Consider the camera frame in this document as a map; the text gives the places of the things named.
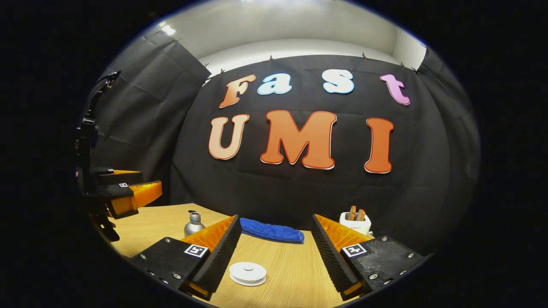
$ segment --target ceiling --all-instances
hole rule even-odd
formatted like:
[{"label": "ceiling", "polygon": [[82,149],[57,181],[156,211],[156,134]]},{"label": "ceiling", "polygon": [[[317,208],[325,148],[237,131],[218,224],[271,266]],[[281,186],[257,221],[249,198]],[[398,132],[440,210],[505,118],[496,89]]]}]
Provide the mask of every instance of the ceiling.
[{"label": "ceiling", "polygon": [[211,0],[165,19],[196,58],[274,39],[325,39],[392,55],[396,26],[340,0]]}]

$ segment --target orange letter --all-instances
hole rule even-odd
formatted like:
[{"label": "orange letter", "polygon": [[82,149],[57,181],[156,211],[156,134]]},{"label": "orange letter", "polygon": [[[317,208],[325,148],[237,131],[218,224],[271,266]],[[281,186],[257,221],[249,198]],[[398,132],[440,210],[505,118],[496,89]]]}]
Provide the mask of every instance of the orange letter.
[{"label": "orange letter", "polygon": [[228,147],[221,146],[222,128],[228,123],[225,117],[215,118],[211,121],[211,135],[209,136],[209,153],[217,159],[230,159],[238,153],[242,142],[243,125],[249,120],[248,115],[237,115],[232,118],[234,130],[232,141]]},{"label": "orange letter", "polygon": [[287,110],[274,110],[266,114],[270,121],[269,141],[261,161],[267,164],[280,164],[283,156],[279,154],[282,143],[290,164],[295,164],[308,144],[308,153],[302,164],[314,169],[332,169],[335,161],[331,158],[331,128],[337,116],[327,111],[316,111],[310,115],[301,130],[297,128],[293,117]]},{"label": "orange letter", "polygon": [[390,149],[390,132],[394,129],[392,122],[381,118],[367,119],[371,128],[371,156],[365,164],[367,172],[388,173],[392,164],[388,161]]},{"label": "orange letter", "polygon": [[239,97],[236,97],[236,93],[239,93],[240,95],[244,94],[247,90],[247,83],[253,81],[255,81],[255,75],[245,76],[233,82],[229,82],[226,85],[228,90],[226,91],[225,100],[222,101],[219,108],[228,107],[239,102]]}]

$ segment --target ceiling light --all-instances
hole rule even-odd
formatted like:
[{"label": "ceiling light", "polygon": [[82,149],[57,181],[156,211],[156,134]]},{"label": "ceiling light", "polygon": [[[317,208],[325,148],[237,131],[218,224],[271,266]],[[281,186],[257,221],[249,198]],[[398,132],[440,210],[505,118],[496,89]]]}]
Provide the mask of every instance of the ceiling light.
[{"label": "ceiling light", "polygon": [[162,30],[168,35],[172,35],[175,33],[175,30],[173,30],[170,26],[165,26],[164,28],[162,28]]}]

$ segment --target white spool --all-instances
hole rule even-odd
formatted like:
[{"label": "white spool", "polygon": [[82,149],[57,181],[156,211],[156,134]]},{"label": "white spool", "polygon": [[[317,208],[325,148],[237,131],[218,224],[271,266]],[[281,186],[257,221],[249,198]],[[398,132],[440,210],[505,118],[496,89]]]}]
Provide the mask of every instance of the white spool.
[{"label": "white spool", "polygon": [[258,286],[266,281],[266,270],[251,262],[234,263],[229,268],[230,278],[243,286]]}]

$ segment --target table surface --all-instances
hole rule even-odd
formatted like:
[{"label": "table surface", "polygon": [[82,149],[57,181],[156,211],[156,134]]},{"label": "table surface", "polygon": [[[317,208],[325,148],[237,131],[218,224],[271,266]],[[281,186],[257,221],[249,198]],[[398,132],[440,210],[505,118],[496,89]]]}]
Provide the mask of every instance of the table surface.
[{"label": "table surface", "polygon": [[[163,237],[182,239],[189,210],[199,212],[206,227],[228,217],[193,203],[143,207],[137,215],[110,218],[120,235],[120,240],[111,244],[131,258]],[[286,308],[334,307],[348,302],[335,290],[312,233],[303,233],[304,244],[278,243],[242,234],[229,267],[237,262],[257,263],[266,269],[266,282],[255,287],[242,286],[230,279],[227,267],[208,303],[218,307]]]}]

